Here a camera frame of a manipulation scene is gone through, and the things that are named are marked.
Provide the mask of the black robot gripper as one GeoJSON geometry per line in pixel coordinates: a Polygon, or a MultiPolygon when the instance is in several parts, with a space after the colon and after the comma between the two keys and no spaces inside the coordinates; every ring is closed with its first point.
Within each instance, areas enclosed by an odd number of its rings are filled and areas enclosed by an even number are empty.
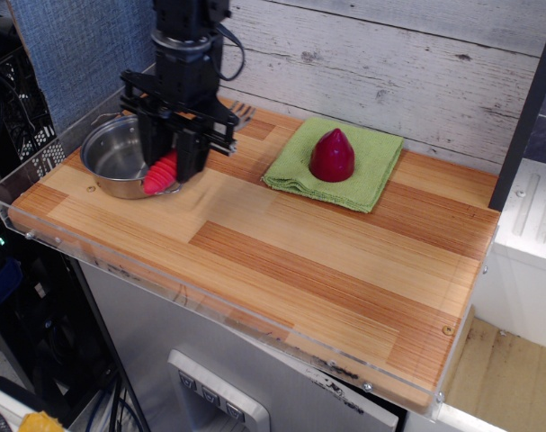
{"type": "Polygon", "coordinates": [[[200,173],[209,155],[208,139],[197,131],[172,129],[171,113],[221,115],[217,103],[219,85],[239,75],[221,71],[224,40],[238,45],[230,31],[205,31],[198,35],[172,37],[165,31],[151,32],[156,49],[155,72],[121,73],[124,93],[121,107],[138,116],[143,159],[152,167],[161,157],[176,149],[178,183],[186,183],[200,173]]]}

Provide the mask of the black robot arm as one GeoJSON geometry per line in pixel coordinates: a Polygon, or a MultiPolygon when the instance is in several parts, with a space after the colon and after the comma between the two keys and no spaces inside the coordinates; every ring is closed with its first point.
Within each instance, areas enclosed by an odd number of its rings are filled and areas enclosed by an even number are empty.
{"type": "Polygon", "coordinates": [[[228,154],[238,117],[218,99],[227,1],[155,1],[152,74],[125,70],[121,107],[137,115],[143,158],[149,167],[176,152],[175,179],[200,173],[211,149],[228,154]]]}

